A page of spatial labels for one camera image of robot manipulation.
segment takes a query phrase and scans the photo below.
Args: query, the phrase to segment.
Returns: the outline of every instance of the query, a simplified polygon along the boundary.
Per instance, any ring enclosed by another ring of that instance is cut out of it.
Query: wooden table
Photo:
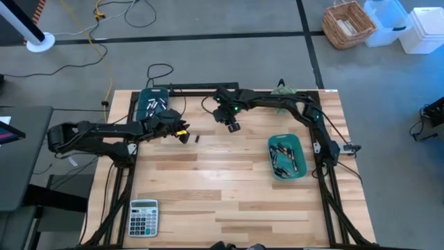
[[[109,122],[128,114],[131,92],[115,92]],[[347,138],[339,93],[319,90],[319,95],[324,112]],[[209,247],[219,240],[238,247],[255,243],[267,247],[328,246],[318,181],[310,175],[315,164],[308,128],[289,113],[277,115],[271,108],[255,108],[237,115],[241,130],[230,133],[201,108],[201,100],[202,97],[186,98],[183,119],[191,124],[189,132],[193,134],[188,144],[167,137],[139,145],[131,199],[157,199],[160,227],[153,238],[133,238],[126,232],[123,246]],[[170,107],[182,112],[184,98],[171,98]],[[216,103],[207,99],[205,107],[213,110]],[[333,140],[341,141],[329,124],[327,129]],[[295,133],[300,138],[309,169],[306,177],[297,181],[273,177],[267,140],[280,133]],[[200,134],[198,143],[194,143],[195,134]],[[352,156],[341,156],[340,161],[357,171]],[[111,163],[103,157],[97,165],[84,241],[99,227]],[[116,172],[112,170],[108,183],[105,214]],[[340,166],[336,167],[336,177],[344,212],[363,236],[374,242],[359,179]],[[336,241],[340,242],[333,215]],[[120,214],[115,219],[111,243],[117,241],[119,222]]]

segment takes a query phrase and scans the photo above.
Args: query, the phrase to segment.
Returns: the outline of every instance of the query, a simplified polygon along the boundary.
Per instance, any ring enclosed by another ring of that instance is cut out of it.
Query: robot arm
[[[321,146],[320,156],[324,163],[335,166],[338,162],[340,148],[330,139],[325,128],[321,107],[312,99],[297,94],[263,94],[253,90],[235,90],[230,92],[219,88],[214,94],[214,100],[219,107],[213,112],[216,122],[224,123],[233,133],[241,129],[235,116],[241,110],[250,110],[255,107],[285,108],[293,117],[305,126],[313,129],[314,137]],[[303,103],[305,107],[302,113],[297,103]]]
[[[187,143],[189,134],[186,121],[175,110],[165,110],[152,117],[128,124],[93,124],[89,122],[64,123],[47,132],[49,151],[67,153],[82,151],[100,156],[109,156],[116,167],[130,167],[135,163],[131,142],[152,140],[173,135]],[[106,143],[103,138],[123,138],[126,142]]]

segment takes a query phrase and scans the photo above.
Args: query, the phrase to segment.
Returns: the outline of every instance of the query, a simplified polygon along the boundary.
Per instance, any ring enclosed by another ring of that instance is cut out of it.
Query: green tray
[[[288,181],[305,176],[305,174],[307,173],[307,164],[305,162],[304,152],[302,151],[302,145],[300,144],[299,138],[294,134],[274,135],[268,139],[267,150],[269,151],[271,145],[277,148],[278,143],[282,144],[282,146],[288,149],[293,149],[296,164],[298,166],[298,171],[295,171],[292,160],[288,156],[284,155],[283,153],[278,153],[276,165],[278,167],[285,168],[291,173],[291,176],[288,178],[281,178],[277,176],[273,170],[273,159],[269,154],[271,171],[276,179],[281,181]]]
[[[148,116],[146,110],[146,107],[148,106],[148,100],[150,99],[159,99],[162,98],[164,101],[166,101],[166,109],[168,109],[168,98],[169,93],[166,88],[163,87],[148,87],[140,92],[139,95],[139,103],[137,105],[137,112],[136,112],[136,120],[140,121],[141,119]],[[163,109],[160,107],[160,105],[157,105],[155,107],[155,114],[158,114],[162,112]]]

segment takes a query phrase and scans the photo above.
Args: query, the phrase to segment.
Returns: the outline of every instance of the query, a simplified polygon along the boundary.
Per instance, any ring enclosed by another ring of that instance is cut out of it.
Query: white plastic container
[[[428,54],[444,44],[443,8],[414,8],[409,19],[413,28],[400,36],[405,53]]]
[[[364,10],[377,26],[366,40],[368,47],[390,45],[413,26],[398,0],[367,0]]]

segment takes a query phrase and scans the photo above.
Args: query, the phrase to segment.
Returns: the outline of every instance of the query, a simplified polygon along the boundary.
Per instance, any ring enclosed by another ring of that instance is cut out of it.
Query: green cloth
[[[292,87],[288,87],[288,86],[279,86],[277,88],[275,88],[271,94],[295,94],[297,92],[296,89],[293,89]],[[284,114],[286,112],[285,109],[283,108],[277,108],[277,113],[278,114]]]

